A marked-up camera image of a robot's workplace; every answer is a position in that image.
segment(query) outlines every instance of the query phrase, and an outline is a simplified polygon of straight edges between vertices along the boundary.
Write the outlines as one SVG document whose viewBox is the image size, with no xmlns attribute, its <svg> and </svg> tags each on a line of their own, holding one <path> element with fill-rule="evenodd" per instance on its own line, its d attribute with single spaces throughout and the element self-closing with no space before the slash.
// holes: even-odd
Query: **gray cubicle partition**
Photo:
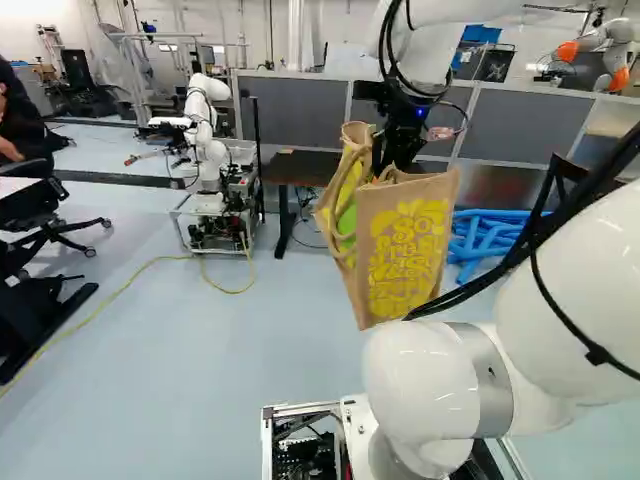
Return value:
<svg viewBox="0 0 640 480">
<path fill-rule="evenodd" d="M 258 97 L 260 135 L 266 144 L 340 148 L 348 82 L 238 77 L 238 88 Z M 244 138 L 254 140 L 251 103 L 240 101 Z"/>
<path fill-rule="evenodd" d="M 267 151 L 283 145 L 339 149 L 345 120 L 384 125 L 374 102 L 349 98 L 353 80 L 295 72 L 239 72 L 235 82 L 234 98 L 241 112 L 238 126 L 244 138 L 253 139 L 253 117 L 251 103 L 239 101 L 239 92 L 248 90 L 259 99 L 266 161 Z M 587 131 L 587 125 L 598 105 L 628 104 L 633 115 L 640 109 L 638 99 L 459 80 L 445 98 L 467 111 L 469 128 L 455 140 L 426 145 L 420 151 L 424 157 L 417 160 L 427 160 L 425 167 L 434 172 L 448 165 L 458 167 L 462 174 L 458 203 L 480 208 L 531 208 L 553 152 L 591 166 L 615 143 L 607 141 L 599 150 L 590 146 L 594 132 Z M 609 128 L 618 118 L 609 117 L 595 130 Z M 428 118 L 433 126 L 457 127 L 461 122 L 459 112 L 443 106 L 435 107 Z M 640 166 L 636 170 L 640 175 Z"/>
<path fill-rule="evenodd" d="M 482 89 L 459 156 L 546 165 L 569 153 L 594 100 Z"/>
<path fill-rule="evenodd" d="M 470 87 L 451 87 L 444 96 L 444 100 L 448 100 L 466 110 L 472 91 L 473 89 Z M 353 100 L 349 119 L 373 123 L 379 130 L 382 129 L 385 122 L 384 117 L 376 109 L 376 103 L 369 100 Z M 454 108 L 439 105 L 429 112 L 427 125 L 458 129 L 462 125 L 462 115 Z M 429 143 L 420 150 L 419 154 L 449 157 L 453 152 L 454 143 L 455 139 Z"/>
</svg>

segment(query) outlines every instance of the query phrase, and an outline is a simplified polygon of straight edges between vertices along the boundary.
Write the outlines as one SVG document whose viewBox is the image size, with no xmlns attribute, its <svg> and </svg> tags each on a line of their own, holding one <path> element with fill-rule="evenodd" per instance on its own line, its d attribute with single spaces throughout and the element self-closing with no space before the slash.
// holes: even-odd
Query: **bag handle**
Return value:
<svg viewBox="0 0 640 480">
<path fill-rule="evenodd" d="M 338 171 L 336 172 L 337 188 L 335 189 L 334 194 L 329 198 L 329 205 L 328 205 L 329 217 L 327 219 L 328 220 L 327 226 L 330 234 L 329 242 L 327 242 L 329 246 L 329 251 L 331 252 L 331 255 L 334 258 L 339 260 L 344 259 L 349 255 L 351 255 L 356 246 L 354 244 L 350 248 L 341 251 L 340 248 L 338 247 L 337 242 L 353 240 L 355 238 L 356 232 L 354 231 L 348 234 L 340 233 L 340 231 L 338 230 L 337 219 L 342 217 L 342 215 L 346 212 L 347 208 L 349 208 L 353 200 L 353 197 L 355 196 L 355 191 L 366 183 L 366 180 L 369 177 L 369 174 L 371 173 L 371 159 L 367 157 L 367 154 L 371 152 L 371 149 L 373 146 L 372 142 L 367 140 L 365 140 L 366 143 L 364 144 L 354 143 L 351 140 L 351 138 L 349 138 L 349 136 L 344 133 L 344 128 L 343 128 L 343 134 L 342 134 L 342 141 L 345 143 L 345 145 L 349 146 L 351 151 L 346 156 L 346 158 L 344 158 L 343 161 L 340 162 L 340 166 L 338 167 Z M 365 158 L 365 161 L 362 162 L 362 173 L 358 178 L 358 181 L 356 182 L 355 188 L 350 192 L 349 196 L 345 199 L 345 201 L 342 203 L 340 208 L 337 208 L 338 198 L 340 196 L 340 190 L 344 185 L 344 182 L 347 179 L 347 176 L 351 172 L 351 168 L 353 167 L 353 165 L 356 164 L 356 162 L 360 161 L 361 158 L 363 157 Z"/>
</svg>

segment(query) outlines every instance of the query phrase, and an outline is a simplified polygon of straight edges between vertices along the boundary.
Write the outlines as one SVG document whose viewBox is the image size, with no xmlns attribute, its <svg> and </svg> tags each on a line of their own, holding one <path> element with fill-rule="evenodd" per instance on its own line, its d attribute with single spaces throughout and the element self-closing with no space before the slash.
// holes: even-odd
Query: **yellow power cord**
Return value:
<svg viewBox="0 0 640 480">
<path fill-rule="evenodd" d="M 65 330 L 64 332 L 60 332 L 59 334 L 55 335 L 52 339 L 50 339 L 47 343 L 45 343 L 42 347 L 40 347 L 40 349 L 38 351 L 36 351 L 36 353 L 33 354 L 31 359 L 24 365 L 24 367 L 22 367 L 20 369 L 20 371 L 18 373 L 16 373 L 16 375 L 11 379 L 11 381 L 9 383 L 7 383 L 0 390 L 0 399 L 2 399 L 7 393 L 9 393 L 9 390 L 11 390 L 11 388 L 16 383 L 18 383 L 18 381 L 22 378 L 22 376 L 29 370 L 29 368 L 31 368 L 33 366 L 34 363 L 36 363 L 38 361 L 38 359 L 40 357 L 42 357 L 42 355 L 46 351 L 48 351 L 53 346 L 55 346 L 58 343 L 60 343 L 62 340 L 65 340 L 66 338 L 69 338 L 72 335 L 76 334 L 82 328 L 86 327 L 98 315 L 100 315 L 100 313 L 102 313 L 102 311 L 105 308 L 107 308 L 109 305 L 111 305 L 127 288 L 129 288 L 133 284 L 133 282 L 135 282 L 136 278 L 138 278 L 140 276 L 140 274 L 142 272 L 144 272 L 149 267 L 151 267 L 152 265 L 154 265 L 155 263 L 157 263 L 157 262 L 159 262 L 161 260 L 191 260 L 193 258 L 198 258 L 198 260 L 200 261 L 200 275 L 202 276 L 202 279 L 207 284 L 209 284 L 213 288 L 216 288 L 216 289 L 220 290 L 221 292 L 224 292 L 224 293 L 229 294 L 229 295 L 238 295 L 240 293 L 246 292 L 247 290 L 249 290 L 253 286 L 253 284 L 256 281 L 256 270 L 255 270 L 255 265 L 253 264 L 253 260 L 251 259 L 251 255 L 249 255 L 249 251 L 247 250 L 247 245 L 246 245 L 246 243 L 244 241 L 244 235 L 240 235 L 240 240 L 242 240 L 242 248 L 244 249 L 244 253 L 247 256 L 247 262 L 249 263 L 250 279 L 249 279 L 249 283 L 247 284 L 246 287 L 241 288 L 239 290 L 229 290 L 229 289 L 224 288 L 224 287 L 218 285 L 217 283 L 215 283 L 213 280 L 211 280 L 211 278 L 207 274 L 205 261 L 204 261 L 204 259 L 202 257 L 195 257 L 193 255 L 184 255 L 184 256 L 163 255 L 163 256 L 155 257 L 155 258 L 149 260 L 144 265 L 142 265 L 142 267 L 140 267 L 131 276 L 131 278 L 129 278 L 129 280 L 127 280 L 127 282 L 122 287 L 120 287 L 118 290 L 116 290 L 111 295 L 109 295 L 107 298 L 105 298 L 100 303 L 100 305 L 98 305 L 98 308 L 96 308 L 91 313 L 91 315 L 89 315 L 87 318 L 85 318 L 79 324 L 74 325 L 73 327 L 69 328 L 68 330 Z"/>
</svg>

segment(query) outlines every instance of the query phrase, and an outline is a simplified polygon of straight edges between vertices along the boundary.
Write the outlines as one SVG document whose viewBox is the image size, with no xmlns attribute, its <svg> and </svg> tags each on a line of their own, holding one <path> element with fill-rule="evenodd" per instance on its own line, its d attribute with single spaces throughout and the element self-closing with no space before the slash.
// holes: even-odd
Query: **chair wheel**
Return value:
<svg viewBox="0 0 640 480">
<path fill-rule="evenodd" d="M 24 282 L 26 280 L 29 280 L 31 278 L 31 275 L 29 275 L 29 272 L 27 272 L 24 268 L 21 270 L 18 270 L 18 273 L 16 274 L 16 277 L 18 278 L 18 280 L 20 280 L 21 282 Z"/>
</svg>

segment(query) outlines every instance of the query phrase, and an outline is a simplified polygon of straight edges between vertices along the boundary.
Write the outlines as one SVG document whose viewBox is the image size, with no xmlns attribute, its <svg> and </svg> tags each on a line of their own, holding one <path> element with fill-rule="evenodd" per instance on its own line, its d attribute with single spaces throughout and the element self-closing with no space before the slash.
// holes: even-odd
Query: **computer monitor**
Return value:
<svg viewBox="0 0 640 480">
<path fill-rule="evenodd" d="M 84 50 L 64 49 L 61 52 L 61 56 L 67 74 L 67 82 L 71 87 L 90 90 L 95 88 Z"/>
</svg>

